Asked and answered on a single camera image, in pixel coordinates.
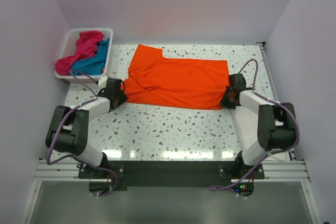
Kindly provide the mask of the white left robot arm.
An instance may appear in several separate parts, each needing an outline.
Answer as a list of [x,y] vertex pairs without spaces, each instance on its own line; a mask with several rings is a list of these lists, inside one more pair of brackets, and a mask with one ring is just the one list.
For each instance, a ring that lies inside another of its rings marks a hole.
[[108,174],[107,155],[89,143],[89,122],[120,107],[128,97],[121,79],[107,77],[98,81],[98,86],[100,90],[91,100],[72,107],[55,108],[46,136],[48,165],[72,157],[90,166],[97,178]]

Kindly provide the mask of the orange t shirt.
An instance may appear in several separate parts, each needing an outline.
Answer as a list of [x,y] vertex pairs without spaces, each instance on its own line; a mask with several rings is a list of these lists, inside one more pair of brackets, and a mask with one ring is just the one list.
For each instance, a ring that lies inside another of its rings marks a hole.
[[229,85],[228,62],[166,58],[162,49],[138,45],[124,83],[129,103],[219,110]]

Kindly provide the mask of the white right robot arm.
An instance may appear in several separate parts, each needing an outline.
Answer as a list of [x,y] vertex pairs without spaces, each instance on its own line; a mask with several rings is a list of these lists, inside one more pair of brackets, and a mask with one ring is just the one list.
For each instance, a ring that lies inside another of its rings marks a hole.
[[299,142],[299,126],[292,103],[269,100],[247,87],[241,73],[229,76],[229,85],[220,101],[222,107],[235,110],[242,106],[257,115],[256,140],[237,154],[234,173],[246,178],[267,157],[288,151]]

